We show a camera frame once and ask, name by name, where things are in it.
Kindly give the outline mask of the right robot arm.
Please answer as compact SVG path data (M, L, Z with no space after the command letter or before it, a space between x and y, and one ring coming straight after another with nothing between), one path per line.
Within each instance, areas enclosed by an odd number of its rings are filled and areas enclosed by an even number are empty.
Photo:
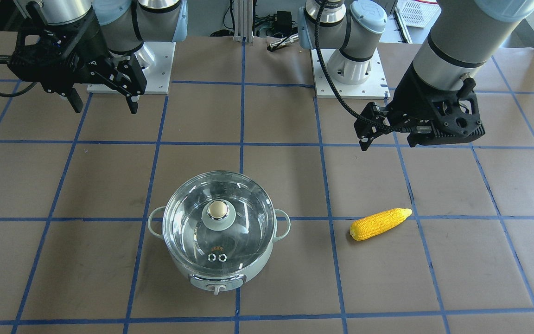
M24 82L65 97L75 112L83 102L75 84L101 84L124 95L132 114L146 93L137 56L147 42L180 42L187 34L185 0L23 0L8 68Z

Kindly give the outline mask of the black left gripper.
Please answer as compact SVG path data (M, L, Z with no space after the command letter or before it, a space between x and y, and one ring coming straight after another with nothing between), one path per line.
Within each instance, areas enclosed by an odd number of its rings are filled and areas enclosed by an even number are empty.
M466 75L457 80L456 90L439 90L425 83L415 70L407 70L394 91L387 110L369 102L353 124L362 151L372 142L392 132L393 127L425 127L425 133L407 136L411 148L416 146L460 144L475 141L486 134L481 121L475 79Z

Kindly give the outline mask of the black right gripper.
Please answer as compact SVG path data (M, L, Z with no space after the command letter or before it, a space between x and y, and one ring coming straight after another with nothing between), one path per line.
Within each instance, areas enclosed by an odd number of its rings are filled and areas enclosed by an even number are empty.
M42 84L70 102L83 100L74 84L103 84L124 95L131 114L146 92L147 79L135 55L110 58L93 7L27 7L7 65L24 82Z

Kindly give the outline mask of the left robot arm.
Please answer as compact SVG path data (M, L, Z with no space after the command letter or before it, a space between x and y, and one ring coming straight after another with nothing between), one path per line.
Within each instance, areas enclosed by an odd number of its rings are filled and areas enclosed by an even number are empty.
M299 43L315 50L333 95L356 120L362 151L381 135L406 133L409 146L452 145L485 134L475 93L476 73L518 24L534 0L440 0L441 9L386 106L368 103L361 113L336 83L358 85L388 19L371 0L308 0L299 9Z

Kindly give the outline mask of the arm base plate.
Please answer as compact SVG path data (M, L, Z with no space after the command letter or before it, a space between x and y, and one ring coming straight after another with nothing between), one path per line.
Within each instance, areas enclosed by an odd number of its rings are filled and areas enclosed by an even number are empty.
M341 97L375 100L390 97L378 49L375 49L371 59L363 63L346 59L339 50L322 49L321 53Z
M145 94L167 95L169 93L175 42L142 42L134 54L146 76Z

